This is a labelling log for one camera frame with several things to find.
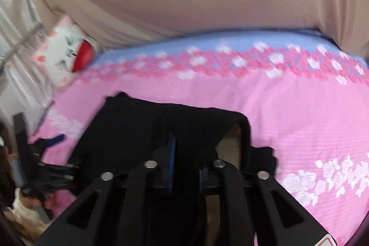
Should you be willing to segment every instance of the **mattress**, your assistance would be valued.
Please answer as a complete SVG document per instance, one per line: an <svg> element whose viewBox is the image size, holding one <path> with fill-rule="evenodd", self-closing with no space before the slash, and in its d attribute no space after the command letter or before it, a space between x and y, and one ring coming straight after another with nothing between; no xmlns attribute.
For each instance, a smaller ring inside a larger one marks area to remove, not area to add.
<svg viewBox="0 0 369 246"><path fill-rule="evenodd" d="M343 246L369 210L369 69L317 32L230 31L116 49L54 105L38 137L64 133L43 161L65 164L105 97L238 111L270 146L277 180ZM74 199L58 191L60 214Z"/></svg>

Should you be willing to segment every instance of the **white curtain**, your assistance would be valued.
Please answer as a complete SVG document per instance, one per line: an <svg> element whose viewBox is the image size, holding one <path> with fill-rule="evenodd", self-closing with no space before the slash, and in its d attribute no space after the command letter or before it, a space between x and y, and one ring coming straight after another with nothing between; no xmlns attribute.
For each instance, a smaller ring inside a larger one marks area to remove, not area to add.
<svg viewBox="0 0 369 246"><path fill-rule="evenodd" d="M12 116L24 112L30 132L37 128L53 92L29 62L45 35L32 0L0 0L0 56L12 53L0 75L0 118L12 126Z"/></svg>

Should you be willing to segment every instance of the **white pillow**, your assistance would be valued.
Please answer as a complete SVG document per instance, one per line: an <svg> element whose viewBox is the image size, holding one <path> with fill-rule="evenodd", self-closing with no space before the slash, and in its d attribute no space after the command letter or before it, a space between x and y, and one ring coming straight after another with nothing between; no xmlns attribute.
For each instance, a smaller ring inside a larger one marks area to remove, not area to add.
<svg viewBox="0 0 369 246"><path fill-rule="evenodd" d="M99 44L64 15L31 59L54 86L64 89L98 50Z"/></svg>

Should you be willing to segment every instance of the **pink bedsheet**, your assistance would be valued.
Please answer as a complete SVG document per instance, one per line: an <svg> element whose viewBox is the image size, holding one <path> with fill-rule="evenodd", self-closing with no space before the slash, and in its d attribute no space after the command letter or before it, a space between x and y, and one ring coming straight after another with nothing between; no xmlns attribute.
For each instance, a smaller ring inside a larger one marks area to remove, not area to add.
<svg viewBox="0 0 369 246"><path fill-rule="evenodd" d="M43 161L66 163L104 98L118 91L154 102L238 111L250 120L252 145L276 150L280 183L343 246L369 210L369 71L350 57L336 61L321 49L294 61L296 49L257 46L251 51L261 55L251 61L249 51L220 48L206 54L192 48L177 58L156 58L156 64L168 67L165 72L141 72L140 62L148 59L143 56L91 67L66 92L56 95L38 137L62 132L68 138L49 149ZM180 56L190 56L191 66L175 68ZM237 68L226 65L222 72L209 72L202 66L212 56L231 57ZM316 65L327 61L330 65ZM356 68L358 76L343 73L346 64ZM59 191L56 214L73 199L69 192Z"/></svg>

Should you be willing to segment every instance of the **blue handle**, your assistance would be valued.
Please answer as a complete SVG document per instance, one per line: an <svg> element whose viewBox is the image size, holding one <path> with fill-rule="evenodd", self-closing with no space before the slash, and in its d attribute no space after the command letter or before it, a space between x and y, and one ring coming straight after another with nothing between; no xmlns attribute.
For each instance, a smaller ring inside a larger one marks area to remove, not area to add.
<svg viewBox="0 0 369 246"><path fill-rule="evenodd" d="M65 139L65 134L60 134L52 139L47 139L46 147L51 147L57 143L62 142Z"/></svg>

